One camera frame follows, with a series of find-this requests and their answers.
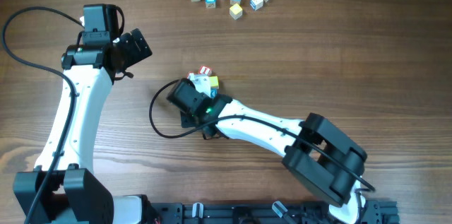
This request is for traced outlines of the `blue-sided picture wooden block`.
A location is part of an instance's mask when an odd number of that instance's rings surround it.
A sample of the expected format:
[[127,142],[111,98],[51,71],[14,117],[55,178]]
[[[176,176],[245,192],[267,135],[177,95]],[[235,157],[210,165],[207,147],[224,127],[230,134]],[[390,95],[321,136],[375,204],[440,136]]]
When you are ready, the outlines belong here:
[[217,89],[211,89],[210,90],[210,97],[214,98],[216,95],[218,94],[218,90]]

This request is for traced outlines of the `yellow S wooden block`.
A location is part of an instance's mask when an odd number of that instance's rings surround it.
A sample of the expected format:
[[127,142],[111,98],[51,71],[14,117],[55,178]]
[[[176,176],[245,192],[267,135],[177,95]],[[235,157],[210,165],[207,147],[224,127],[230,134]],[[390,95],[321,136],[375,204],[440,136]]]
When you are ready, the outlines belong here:
[[220,87],[219,80],[218,80],[217,76],[210,76],[209,77],[209,81],[210,81],[210,87],[211,88],[218,89]]

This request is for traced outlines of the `red I wooden block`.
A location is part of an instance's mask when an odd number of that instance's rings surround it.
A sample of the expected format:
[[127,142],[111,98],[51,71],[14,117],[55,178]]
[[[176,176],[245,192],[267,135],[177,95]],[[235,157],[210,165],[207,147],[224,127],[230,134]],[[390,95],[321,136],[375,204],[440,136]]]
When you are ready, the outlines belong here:
[[211,76],[212,73],[213,73],[213,70],[208,66],[201,66],[200,69],[198,70],[198,74],[202,74],[202,75],[206,75],[206,76]]

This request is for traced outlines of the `red A wooden block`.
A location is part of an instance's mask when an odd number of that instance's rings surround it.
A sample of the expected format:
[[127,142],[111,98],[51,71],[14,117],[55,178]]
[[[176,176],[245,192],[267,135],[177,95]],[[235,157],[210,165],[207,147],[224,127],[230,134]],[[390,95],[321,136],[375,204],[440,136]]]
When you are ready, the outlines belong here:
[[194,75],[195,75],[195,73],[190,71],[190,72],[187,74],[187,78],[190,79],[190,78],[194,77]]

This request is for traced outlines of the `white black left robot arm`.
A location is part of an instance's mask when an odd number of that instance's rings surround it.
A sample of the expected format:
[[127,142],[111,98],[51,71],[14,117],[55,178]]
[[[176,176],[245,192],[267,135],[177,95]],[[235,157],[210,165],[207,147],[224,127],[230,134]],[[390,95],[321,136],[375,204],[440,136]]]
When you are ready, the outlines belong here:
[[83,8],[81,31],[61,58],[61,99],[52,130],[13,192],[27,223],[158,223],[143,195],[113,196],[93,173],[100,115],[116,81],[152,52],[139,30],[124,31],[124,13],[112,4]]

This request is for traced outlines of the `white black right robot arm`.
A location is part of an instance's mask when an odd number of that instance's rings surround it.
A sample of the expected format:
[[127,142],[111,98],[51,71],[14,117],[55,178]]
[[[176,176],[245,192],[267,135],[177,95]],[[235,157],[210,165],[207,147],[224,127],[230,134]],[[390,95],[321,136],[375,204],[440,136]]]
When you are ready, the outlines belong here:
[[328,205],[328,214],[340,223],[358,223],[363,216],[361,189],[367,154],[325,117],[284,119],[248,108],[227,95],[209,97],[183,78],[167,100],[187,119],[187,127],[222,134],[270,150],[312,194]]

